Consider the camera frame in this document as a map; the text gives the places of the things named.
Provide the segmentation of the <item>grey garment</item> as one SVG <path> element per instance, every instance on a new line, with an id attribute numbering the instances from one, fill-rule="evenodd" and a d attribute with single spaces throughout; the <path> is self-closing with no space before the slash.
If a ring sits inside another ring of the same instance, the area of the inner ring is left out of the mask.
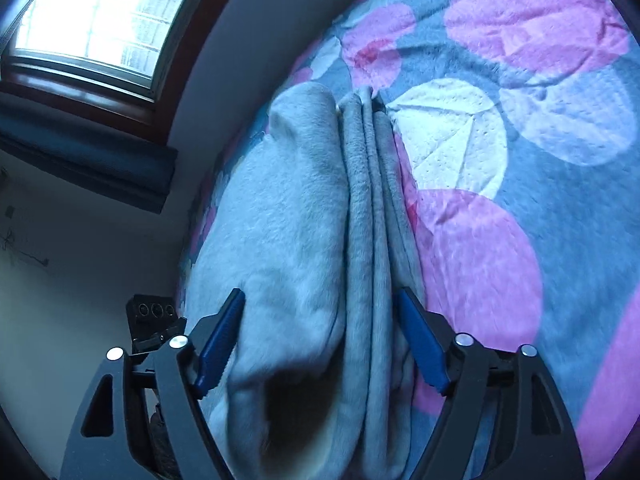
<path id="1" fill-rule="evenodd" d="M 202 401 L 240 479 L 396 479 L 410 451 L 413 360 L 396 288 L 422 292 L 392 124 L 360 88 L 289 88 L 241 160 L 186 285 L 190 323 L 246 303 Z"/>

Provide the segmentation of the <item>dark blue curtain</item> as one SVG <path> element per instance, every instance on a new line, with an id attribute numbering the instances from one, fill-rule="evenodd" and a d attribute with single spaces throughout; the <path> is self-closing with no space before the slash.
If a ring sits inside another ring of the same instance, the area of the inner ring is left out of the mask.
<path id="1" fill-rule="evenodd" d="M 55 110 L 1 100 L 1 151 L 87 191 L 159 214 L 178 152 Z"/>

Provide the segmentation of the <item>floral circle-pattern bed cover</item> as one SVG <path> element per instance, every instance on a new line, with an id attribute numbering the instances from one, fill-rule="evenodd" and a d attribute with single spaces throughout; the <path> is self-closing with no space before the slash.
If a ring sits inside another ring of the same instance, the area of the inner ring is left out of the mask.
<path id="1" fill-rule="evenodd" d="M 272 102 L 306 82 L 381 100 L 423 286 L 401 288 L 487 348 L 536 347 L 582 479 L 600 477 L 639 418 L 639 46 L 620 12 L 610 0 L 356 0 L 207 179 L 184 315 L 232 172 L 268 133 Z M 412 360 L 396 479 L 411 476 L 444 406 Z"/>

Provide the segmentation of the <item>bright window with frame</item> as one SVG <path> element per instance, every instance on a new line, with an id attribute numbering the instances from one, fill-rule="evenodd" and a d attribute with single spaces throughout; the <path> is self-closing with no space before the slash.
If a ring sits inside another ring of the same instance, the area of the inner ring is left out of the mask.
<path id="1" fill-rule="evenodd" d="M 14 0 L 1 91 L 164 145 L 229 1 Z"/>

